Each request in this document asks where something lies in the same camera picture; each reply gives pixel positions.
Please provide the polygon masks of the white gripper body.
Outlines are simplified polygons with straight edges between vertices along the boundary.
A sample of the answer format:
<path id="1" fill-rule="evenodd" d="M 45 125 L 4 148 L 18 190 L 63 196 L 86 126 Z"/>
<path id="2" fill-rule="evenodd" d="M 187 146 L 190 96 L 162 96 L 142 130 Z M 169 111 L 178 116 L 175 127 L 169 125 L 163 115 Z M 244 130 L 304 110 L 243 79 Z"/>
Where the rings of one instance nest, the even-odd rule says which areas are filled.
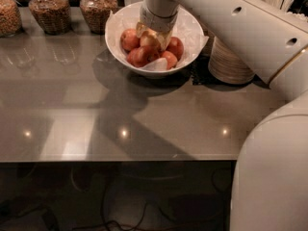
<path id="1" fill-rule="evenodd" d="M 140 22 L 159 33 L 171 31 L 177 19 L 178 4 L 172 0 L 143 0 Z"/>

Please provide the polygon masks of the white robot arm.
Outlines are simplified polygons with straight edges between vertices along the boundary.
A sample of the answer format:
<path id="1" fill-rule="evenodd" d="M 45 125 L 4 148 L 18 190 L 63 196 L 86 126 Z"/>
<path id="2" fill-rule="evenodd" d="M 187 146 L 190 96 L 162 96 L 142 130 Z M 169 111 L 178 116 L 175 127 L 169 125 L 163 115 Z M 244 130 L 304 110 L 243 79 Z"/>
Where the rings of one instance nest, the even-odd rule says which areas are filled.
<path id="1" fill-rule="evenodd" d="M 306 23 L 260 0 L 143 0 L 141 21 L 166 32 L 180 6 L 287 102 L 244 142 L 234 172 L 230 231 L 308 231 Z"/>

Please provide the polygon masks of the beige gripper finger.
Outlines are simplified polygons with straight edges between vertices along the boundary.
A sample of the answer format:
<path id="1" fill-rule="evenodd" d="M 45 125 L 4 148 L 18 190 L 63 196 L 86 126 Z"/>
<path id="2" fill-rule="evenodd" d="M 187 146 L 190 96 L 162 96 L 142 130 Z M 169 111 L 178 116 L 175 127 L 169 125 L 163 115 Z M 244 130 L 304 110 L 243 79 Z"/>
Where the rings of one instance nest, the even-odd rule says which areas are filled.
<path id="1" fill-rule="evenodd" d="M 141 22 L 138 22 L 136 25 L 136 35 L 140 39 L 142 34 L 148 32 L 149 28 Z"/>
<path id="2" fill-rule="evenodd" d="M 172 32 L 157 32 L 156 33 L 156 39 L 159 42 L 159 50 L 165 51 L 167 49 L 167 46 L 169 45 L 170 39 L 172 37 Z"/>

